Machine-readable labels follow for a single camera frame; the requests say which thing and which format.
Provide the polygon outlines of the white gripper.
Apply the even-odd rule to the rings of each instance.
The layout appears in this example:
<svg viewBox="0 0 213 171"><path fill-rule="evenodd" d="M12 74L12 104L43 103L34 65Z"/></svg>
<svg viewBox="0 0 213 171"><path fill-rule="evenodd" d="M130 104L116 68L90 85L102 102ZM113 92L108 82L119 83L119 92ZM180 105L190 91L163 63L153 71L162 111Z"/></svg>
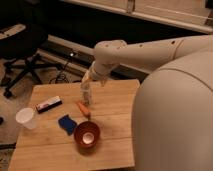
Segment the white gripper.
<svg viewBox="0 0 213 171"><path fill-rule="evenodd" d="M99 81L102 86L107 82L107 77L104 75L98 74L95 70L89 69L86 71L85 75L81 81L81 88L86 90L90 87L90 83L93 81Z"/></svg>

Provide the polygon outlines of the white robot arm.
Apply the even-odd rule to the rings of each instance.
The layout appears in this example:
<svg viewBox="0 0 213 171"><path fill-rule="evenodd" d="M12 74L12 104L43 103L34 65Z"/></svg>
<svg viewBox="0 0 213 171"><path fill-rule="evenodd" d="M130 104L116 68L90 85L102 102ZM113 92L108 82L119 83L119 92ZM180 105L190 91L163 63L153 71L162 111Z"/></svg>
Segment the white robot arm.
<svg viewBox="0 0 213 171"><path fill-rule="evenodd" d="M213 171L213 35L128 44L101 41L81 91L120 64L147 77L132 107L135 171Z"/></svg>

